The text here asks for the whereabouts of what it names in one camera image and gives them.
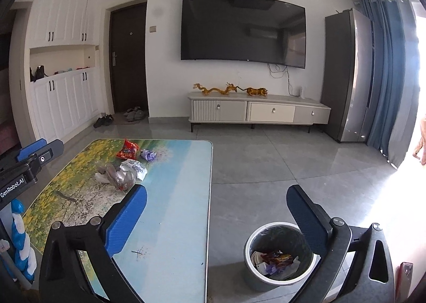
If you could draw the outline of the golden dragon figurine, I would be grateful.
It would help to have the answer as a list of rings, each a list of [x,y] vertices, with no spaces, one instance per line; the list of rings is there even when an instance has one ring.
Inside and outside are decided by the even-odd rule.
[[[227,86],[224,89],[219,89],[218,87],[206,88],[199,83],[195,83],[193,88],[199,90],[203,95],[210,95],[213,92],[221,95],[229,95],[231,92],[237,92],[237,86],[230,83],[227,83]]]

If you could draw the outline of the black shoes pair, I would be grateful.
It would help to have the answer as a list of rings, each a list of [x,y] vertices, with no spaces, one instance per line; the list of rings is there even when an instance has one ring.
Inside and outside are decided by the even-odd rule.
[[[105,115],[95,121],[93,124],[93,127],[95,129],[101,127],[101,126],[109,126],[114,122],[114,118],[112,115]]]

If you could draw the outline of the grey tall refrigerator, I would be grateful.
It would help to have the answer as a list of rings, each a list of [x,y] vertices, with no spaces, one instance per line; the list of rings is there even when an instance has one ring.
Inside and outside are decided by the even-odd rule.
[[[325,18],[321,102],[330,107],[325,132],[338,142],[366,142],[372,125],[372,22],[355,9]]]

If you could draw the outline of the silver foil wrapper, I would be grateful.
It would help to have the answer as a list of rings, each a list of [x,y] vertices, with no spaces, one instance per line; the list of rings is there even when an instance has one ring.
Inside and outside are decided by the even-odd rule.
[[[144,181],[144,178],[148,173],[147,168],[140,161],[135,159],[127,159],[123,161],[120,165],[120,169],[124,172],[132,172],[135,181],[138,184],[141,184]]]

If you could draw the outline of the purple wrapper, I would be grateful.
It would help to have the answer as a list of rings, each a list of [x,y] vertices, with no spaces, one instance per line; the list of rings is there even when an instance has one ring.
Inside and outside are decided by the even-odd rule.
[[[140,151],[140,157],[147,162],[154,162],[156,160],[157,153],[149,149],[142,149]]]

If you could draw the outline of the trash inside bin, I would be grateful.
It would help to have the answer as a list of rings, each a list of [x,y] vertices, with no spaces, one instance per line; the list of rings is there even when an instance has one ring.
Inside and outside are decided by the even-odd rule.
[[[263,276],[277,281],[289,279],[300,267],[299,258],[284,254],[281,250],[263,253],[254,251],[251,262]]]

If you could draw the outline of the clear plastic bag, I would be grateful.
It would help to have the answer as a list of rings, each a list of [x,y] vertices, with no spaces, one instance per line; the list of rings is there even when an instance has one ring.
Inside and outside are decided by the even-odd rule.
[[[99,183],[110,183],[121,191],[128,191],[136,184],[134,173],[116,169],[111,163],[97,162],[96,168],[95,179]]]

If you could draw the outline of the white wall cupboard unit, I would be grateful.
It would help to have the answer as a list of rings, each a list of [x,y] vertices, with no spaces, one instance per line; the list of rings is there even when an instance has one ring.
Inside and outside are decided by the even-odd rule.
[[[22,146],[69,141],[104,109],[98,0],[16,0],[9,49],[9,91]],[[47,77],[30,81],[44,65]]]

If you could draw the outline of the red snack wrapper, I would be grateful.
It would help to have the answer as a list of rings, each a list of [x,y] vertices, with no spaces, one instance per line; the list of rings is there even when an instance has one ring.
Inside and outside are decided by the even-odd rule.
[[[127,160],[127,159],[135,160],[137,158],[137,154],[139,150],[140,148],[138,144],[132,141],[129,141],[128,139],[125,138],[124,144],[121,150],[116,154],[116,157],[123,160]]]

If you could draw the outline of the dark brown entrance door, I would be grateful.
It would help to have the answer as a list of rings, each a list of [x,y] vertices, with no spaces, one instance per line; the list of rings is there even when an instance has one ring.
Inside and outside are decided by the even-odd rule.
[[[147,4],[124,7],[110,14],[110,87],[114,111],[149,110],[145,66]]]

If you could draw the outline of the golden tiger figurine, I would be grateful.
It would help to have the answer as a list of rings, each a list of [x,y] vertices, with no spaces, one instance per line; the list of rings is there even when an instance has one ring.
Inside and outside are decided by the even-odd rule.
[[[247,87],[245,89],[237,86],[237,89],[246,92],[249,96],[262,96],[266,97],[268,95],[268,90],[266,88],[253,88],[253,87]]]

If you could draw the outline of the white grey TV cabinet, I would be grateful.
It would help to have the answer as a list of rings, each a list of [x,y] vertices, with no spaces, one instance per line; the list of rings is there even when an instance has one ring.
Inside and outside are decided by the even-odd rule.
[[[311,99],[283,95],[203,95],[191,92],[189,122],[195,124],[327,124],[331,109]]]

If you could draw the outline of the blue curtain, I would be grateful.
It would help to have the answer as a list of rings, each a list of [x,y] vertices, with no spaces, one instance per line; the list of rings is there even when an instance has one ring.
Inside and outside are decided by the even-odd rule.
[[[419,106],[415,11],[410,0],[358,0],[356,8],[372,22],[373,87],[378,90],[367,145],[399,167],[409,149]]]

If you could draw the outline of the black handbag on shelf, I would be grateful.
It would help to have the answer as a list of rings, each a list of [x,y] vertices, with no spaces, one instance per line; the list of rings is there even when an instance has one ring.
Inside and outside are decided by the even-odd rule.
[[[44,67],[44,65],[38,66],[35,69],[35,71],[33,71],[32,69],[30,69],[30,81],[31,82],[36,82],[39,79],[42,79],[44,77],[47,77],[47,74],[45,73],[45,67]]]

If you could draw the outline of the white router on cabinet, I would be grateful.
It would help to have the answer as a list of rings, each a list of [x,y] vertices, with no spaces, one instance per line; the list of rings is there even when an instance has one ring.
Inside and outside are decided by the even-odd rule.
[[[305,99],[305,87],[300,88],[299,97]]]

